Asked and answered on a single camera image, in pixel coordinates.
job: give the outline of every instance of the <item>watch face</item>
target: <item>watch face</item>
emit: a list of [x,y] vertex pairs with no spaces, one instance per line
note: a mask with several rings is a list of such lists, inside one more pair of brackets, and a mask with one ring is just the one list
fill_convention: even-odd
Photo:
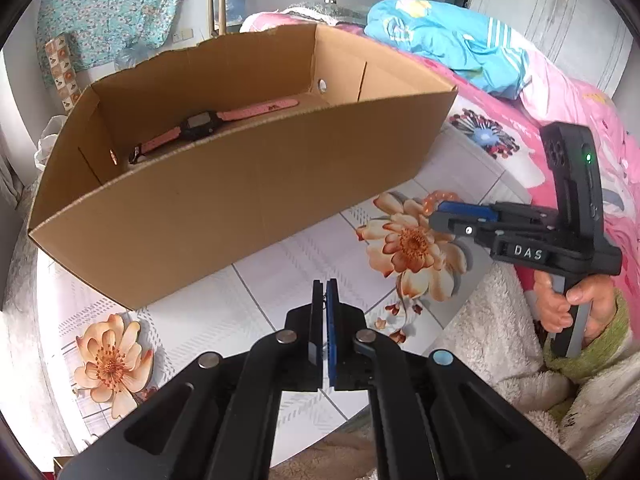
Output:
[[209,115],[209,112],[203,112],[187,119],[187,125],[190,128],[197,128],[198,126],[202,126],[203,124],[207,124],[210,122],[211,116]]

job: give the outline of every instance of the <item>teal floral fabric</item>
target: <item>teal floral fabric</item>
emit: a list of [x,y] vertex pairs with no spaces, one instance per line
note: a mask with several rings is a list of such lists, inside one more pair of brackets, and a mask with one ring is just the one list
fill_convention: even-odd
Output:
[[42,0],[36,47],[45,82],[52,84],[45,44],[66,34],[76,71],[113,61],[134,43],[167,39],[181,0]]

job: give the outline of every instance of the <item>cardboard box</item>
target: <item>cardboard box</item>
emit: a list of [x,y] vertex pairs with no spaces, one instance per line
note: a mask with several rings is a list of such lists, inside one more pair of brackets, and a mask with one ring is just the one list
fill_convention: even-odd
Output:
[[[82,94],[28,232],[78,278],[141,308],[413,177],[455,95],[389,47],[321,25],[165,52]],[[300,104],[127,162],[186,117],[287,96]]]

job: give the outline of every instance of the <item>wall socket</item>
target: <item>wall socket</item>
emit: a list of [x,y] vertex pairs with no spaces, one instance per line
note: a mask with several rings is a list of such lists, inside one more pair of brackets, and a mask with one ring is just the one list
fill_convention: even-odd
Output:
[[190,40],[193,38],[193,29],[192,28],[183,28],[181,30],[176,30],[172,36],[172,43],[180,43],[181,41]]

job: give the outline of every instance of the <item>pink watch strap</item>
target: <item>pink watch strap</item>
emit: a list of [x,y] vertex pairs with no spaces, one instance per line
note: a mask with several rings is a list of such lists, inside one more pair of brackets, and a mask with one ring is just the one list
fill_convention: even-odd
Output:
[[269,101],[258,105],[247,106],[246,108],[238,108],[228,112],[218,112],[217,115],[223,121],[238,121],[247,119],[257,115],[267,114],[276,110],[284,110],[284,108],[293,108],[298,104],[297,99],[279,99],[277,101]]
[[144,155],[145,153],[148,153],[151,150],[154,150],[162,146],[163,144],[170,142],[171,140],[177,139],[178,137],[180,137],[181,131],[182,130],[180,129],[180,126],[176,126],[175,128],[171,128],[168,132],[165,132],[162,135],[158,135],[157,137],[154,137],[147,142],[143,142],[140,148],[140,155]]

